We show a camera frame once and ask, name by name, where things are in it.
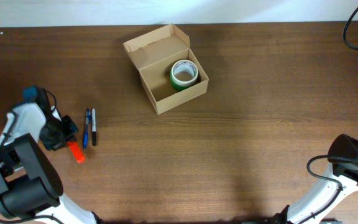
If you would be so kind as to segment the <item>black permanent marker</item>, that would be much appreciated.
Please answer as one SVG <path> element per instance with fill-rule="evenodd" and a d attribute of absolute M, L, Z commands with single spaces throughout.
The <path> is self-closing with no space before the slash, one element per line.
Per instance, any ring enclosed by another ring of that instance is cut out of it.
<path fill-rule="evenodd" d="M 92 119 L 92 145 L 97 145 L 97 129 L 96 129 L 96 110 L 95 108 L 91 109 L 91 119 Z"/>

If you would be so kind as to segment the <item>orange utility knife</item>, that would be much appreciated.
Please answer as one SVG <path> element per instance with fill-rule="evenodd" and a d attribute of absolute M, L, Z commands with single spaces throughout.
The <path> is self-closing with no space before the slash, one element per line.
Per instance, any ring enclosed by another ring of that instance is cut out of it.
<path fill-rule="evenodd" d="M 67 145 L 71 151 L 71 153 L 73 154 L 73 157 L 75 158 L 75 160 L 77 161 L 77 163 L 81 164 L 85 161 L 85 156 L 82 153 L 78 143 L 76 141 L 68 141 Z"/>

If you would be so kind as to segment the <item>white masking tape roll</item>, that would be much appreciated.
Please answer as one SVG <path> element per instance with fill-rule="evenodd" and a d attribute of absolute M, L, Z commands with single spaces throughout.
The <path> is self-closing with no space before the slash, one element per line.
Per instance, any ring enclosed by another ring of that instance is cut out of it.
<path fill-rule="evenodd" d="M 170 70 L 170 80 L 176 90 L 184 90 L 198 79 L 198 67 L 191 60 L 179 60 Z"/>

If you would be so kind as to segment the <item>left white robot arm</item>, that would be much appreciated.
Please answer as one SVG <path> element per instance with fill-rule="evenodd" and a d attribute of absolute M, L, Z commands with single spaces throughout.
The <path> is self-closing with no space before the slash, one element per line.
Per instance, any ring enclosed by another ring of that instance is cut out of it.
<path fill-rule="evenodd" d="M 52 93 L 38 86 L 23 91 L 23 101 L 6 113 L 0 135 L 0 223 L 103 223 L 63 191 L 58 172 L 43 153 L 69 148 L 78 163 L 85 161 L 78 128 L 62 116 Z"/>

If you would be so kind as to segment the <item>brown cardboard box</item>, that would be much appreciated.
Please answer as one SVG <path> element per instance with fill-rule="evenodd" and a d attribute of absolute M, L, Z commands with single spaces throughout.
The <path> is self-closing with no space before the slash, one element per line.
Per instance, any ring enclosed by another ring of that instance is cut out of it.
<path fill-rule="evenodd" d="M 190 38 L 176 25 L 169 24 L 123 43 L 139 71 L 142 86 L 157 114 L 205 94 L 209 78 L 191 50 Z M 196 83 L 177 91 L 170 81 L 170 70 L 179 60 L 191 60 L 198 67 Z"/>

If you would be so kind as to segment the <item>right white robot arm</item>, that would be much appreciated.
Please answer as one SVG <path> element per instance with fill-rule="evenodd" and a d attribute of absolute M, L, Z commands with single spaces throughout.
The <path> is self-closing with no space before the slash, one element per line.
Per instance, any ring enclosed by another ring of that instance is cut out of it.
<path fill-rule="evenodd" d="M 358 191 L 358 139 L 340 134 L 328 153 L 312 157 L 306 168 L 317 183 L 265 223 L 323 223 L 335 206 Z"/>

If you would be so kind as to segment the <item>green tape roll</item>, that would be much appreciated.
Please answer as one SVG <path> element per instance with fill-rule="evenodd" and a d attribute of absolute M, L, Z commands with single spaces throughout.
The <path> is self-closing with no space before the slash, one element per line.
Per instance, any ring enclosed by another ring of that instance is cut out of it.
<path fill-rule="evenodd" d="M 194 85 L 198 79 L 198 70 L 191 67 L 172 68 L 170 81 L 174 89 L 182 91 Z"/>

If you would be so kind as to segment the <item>blue ballpoint pen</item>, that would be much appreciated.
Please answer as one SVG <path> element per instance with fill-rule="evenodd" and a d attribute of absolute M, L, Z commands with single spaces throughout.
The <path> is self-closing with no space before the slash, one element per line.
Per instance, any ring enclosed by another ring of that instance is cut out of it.
<path fill-rule="evenodd" d="M 88 146 L 88 139 L 89 139 L 88 128 L 90 125 L 90 121 L 91 121 L 91 112 L 87 108 L 86 113 L 85 113 L 85 125 L 84 125 L 84 133 L 83 133 L 83 149 L 84 150 Z"/>

